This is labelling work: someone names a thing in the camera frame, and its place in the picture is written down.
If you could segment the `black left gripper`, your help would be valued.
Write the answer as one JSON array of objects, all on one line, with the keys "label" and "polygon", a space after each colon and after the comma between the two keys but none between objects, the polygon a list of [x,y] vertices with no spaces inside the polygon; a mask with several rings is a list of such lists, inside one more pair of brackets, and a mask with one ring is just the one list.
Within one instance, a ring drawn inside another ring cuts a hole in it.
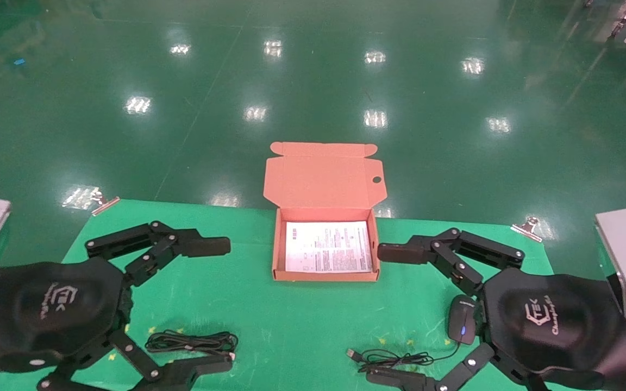
[{"label": "black left gripper", "polygon": [[39,390],[102,390],[72,381],[77,369],[62,362],[88,367],[111,344],[142,376],[132,390],[191,390],[199,377],[233,368],[231,353],[160,367],[117,331],[129,321],[129,286],[143,285],[179,256],[224,256],[231,251],[228,237],[202,237],[196,229],[152,221],[92,238],[85,250],[90,258],[107,261],[143,253],[125,267],[124,275],[98,259],[0,268],[0,372],[27,373],[61,364],[38,382]]}]

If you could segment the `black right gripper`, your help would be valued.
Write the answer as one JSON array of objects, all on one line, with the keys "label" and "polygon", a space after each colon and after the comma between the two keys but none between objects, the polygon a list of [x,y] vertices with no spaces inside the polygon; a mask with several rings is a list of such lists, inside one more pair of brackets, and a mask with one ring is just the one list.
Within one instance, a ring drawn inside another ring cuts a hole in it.
[{"label": "black right gripper", "polygon": [[[533,275],[521,269],[525,253],[504,243],[450,228],[433,237],[413,235],[407,243],[381,243],[380,261],[431,264],[469,297],[484,304],[487,344],[456,364],[442,379],[400,367],[427,367],[452,358],[426,351],[395,354],[365,351],[368,382],[398,390],[460,390],[492,364],[507,376],[601,376],[602,363],[626,333],[626,319],[609,285],[571,275]],[[501,270],[484,278],[469,258]]]}]

